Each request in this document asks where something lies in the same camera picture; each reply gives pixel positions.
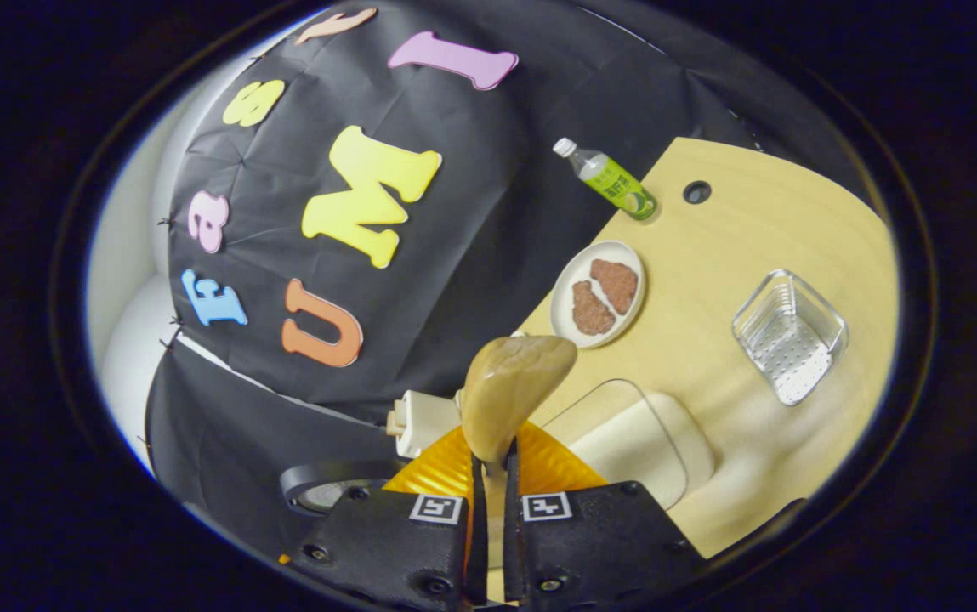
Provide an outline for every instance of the white plate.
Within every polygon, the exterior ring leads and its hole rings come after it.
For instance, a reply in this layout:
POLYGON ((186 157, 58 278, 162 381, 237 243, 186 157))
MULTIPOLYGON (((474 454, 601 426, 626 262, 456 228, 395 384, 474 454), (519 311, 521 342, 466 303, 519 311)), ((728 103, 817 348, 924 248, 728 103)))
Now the white plate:
POLYGON ((580 349, 592 349, 594 346, 600 346, 612 338, 620 336, 621 332, 632 324, 632 320, 635 319, 640 307, 643 306, 643 293, 646 287, 643 261, 639 260, 639 255, 632 251, 632 247, 621 241, 594 243, 582 249, 580 254, 567 263, 563 272, 560 272, 557 284, 553 287, 553 299, 549 302, 549 324, 553 326, 554 334, 559 337, 566 337, 580 349), (635 270, 639 281, 635 287, 635 299, 632 299, 632 305, 628 307, 627 313, 617 314, 609 303, 609 299, 605 297, 605 292, 601 291, 601 284, 590 278, 590 264, 595 259, 612 261, 614 264, 625 264, 625 266, 635 270), (616 317, 616 324, 613 324, 613 327, 606 333, 598 334, 598 336, 587 336, 587 334, 578 331, 577 326, 575 326, 575 321, 571 316, 574 307, 571 286, 581 281, 592 281, 590 282, 590 289, 594 291, 594 295, 601 299, 601 302, 605 303, 610 313, 616 317))

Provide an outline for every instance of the meat patty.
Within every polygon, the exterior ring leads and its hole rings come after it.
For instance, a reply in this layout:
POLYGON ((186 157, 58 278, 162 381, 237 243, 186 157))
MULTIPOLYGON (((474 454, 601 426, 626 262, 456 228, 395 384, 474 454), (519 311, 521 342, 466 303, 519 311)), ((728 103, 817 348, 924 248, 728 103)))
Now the meat patty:
POLYGON ((594 295, 590 289, 590 281, 581 281, 571 286, 573 307, 571 318, 575 321, 578 331, 586 336, 598 336, 606 333, 616 324, 616 317, 609 311, 609 307, 594 295))
POLYGON ((590 264, 590 276, 601 284, 601 291, 605 292, 605 297, 609 298, 618 315, 628 312, 639 286, 639 275, 635 274, 635 270, 623 263, 595 259, 590 264))

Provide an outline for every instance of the wooden table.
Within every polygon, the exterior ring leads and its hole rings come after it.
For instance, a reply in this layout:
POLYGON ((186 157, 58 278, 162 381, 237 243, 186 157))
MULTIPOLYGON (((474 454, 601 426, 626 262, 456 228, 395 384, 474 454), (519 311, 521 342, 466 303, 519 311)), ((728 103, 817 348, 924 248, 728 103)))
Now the wooden table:
MULTIPOLYGON (((647 293, 631 328, 580 352, 574 371, 531 421, 543 425, 604 380, 675 396, 716 454, 716 473, 668 515, 711 557, 837 469, 889 379, 899 289, 892 241, 862 201, 811 171, 757 151, 675 139, 643 185, 654 218, 618 212, 596 241, 639 253, 647 293), (685 187, 713 187, 701 205, 685 187), (846 319, 841 360, 798 406, 784 406, 730 332, 768 272, 810 283, 846 319)), ((549 297, 520 329, 551 334, 549 297)))

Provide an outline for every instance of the foam letter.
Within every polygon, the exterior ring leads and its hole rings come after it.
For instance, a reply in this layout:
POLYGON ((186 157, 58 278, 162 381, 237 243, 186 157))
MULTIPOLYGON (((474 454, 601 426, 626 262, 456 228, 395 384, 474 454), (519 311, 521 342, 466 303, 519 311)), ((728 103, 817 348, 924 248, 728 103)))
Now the foam letter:
POLYGON ((473 47, 456 45, 435 37, 433 32, 421 31, 406 40, 387 66, 428 65, 439 70, 461 74, 473 81, 473 86, 484 92, 499 85, 500 81, 519 65, 519 55, 510 51, 489 54, 473 47))
POLYGON ((332 36, 335 34, 340 34, 342 31, 352 30, 359 24, 365 22, 365 20, 371 19, 378 12, 378 8, 364 8, 360 11, 360 14, 355 17, 345 17, 344 13, 337 13, 336 15, 329 17, 328 20, 324 22, 313 24, 308 26, 303 34, 298 35, 295 39, 297 45, 302 45, 306 43, 309 38, 317 38, 318 36, 332 36))
POLYGON ((232 320, 240 326, 247 324, 247 314, 239 303, 239 295, 231 287, 224 287, 224 295, 217 297, 219 283, 211 279, 199 281, 193 270, 182 272, 182 286, 185 286, 185 295, 193 303, 193 311, 201 319, 201 325, 208 326, 209 321, 221 320, 232 320))
POLYGON ((190 201, 190 235, 201 242, 205 251, 219 251, 229 213, 227 198, 223 196, 216 197, 208 191, 197 191, 193 196, 193 201, 190 201))
POLYGON ((285 325, 281 329, 281 344, 285 351, 308 356, 312 360, 335 368, 352 365, 356 357, 360 356, 363 329, 360 327, 360 322, 348 310, 341 309, 335 303, 326 302, 325 299, 304 290, 303 283, 298 279, 292 279, 287 283, 285 306, 289 313, 304 310, 314 317, 329 321, 341 333, 337 344, 330 344, 298 329, 295 321, 285 319, 285 325))
POLYGON ((251 82, 250 85, 239 89, 235 99, 224 109, 224 123, 231 125, 238 123, 244 128, 260 123, 270 113, 273 105, 281 99, 283 81, 251 82))
POLYGON ((374 232, 361 225, 403 224, 409 213, 379 183, 394 187, 403 201, 418 201, 435 177, 442 155, 400 150, 364 136, 359 125, 349 125, 333 140, 329 162, 352 189, 310 198, 303 210, 303 235, 313 239, 326 234, 363 251, 372 266, 389 266, 398 248, 398 233, 374 232))

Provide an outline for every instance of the black tape roll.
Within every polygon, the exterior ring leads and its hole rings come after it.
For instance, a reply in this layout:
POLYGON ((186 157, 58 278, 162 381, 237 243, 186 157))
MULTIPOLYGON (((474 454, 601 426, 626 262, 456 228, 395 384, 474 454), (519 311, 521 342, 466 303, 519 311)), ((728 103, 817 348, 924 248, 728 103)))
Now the black tape roll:
POLYGON ((405 465, 392 460, 306 462, 281 474, 281 492, 291 510, 317 516, 329 512, 346 490, 380 487, 405 465))

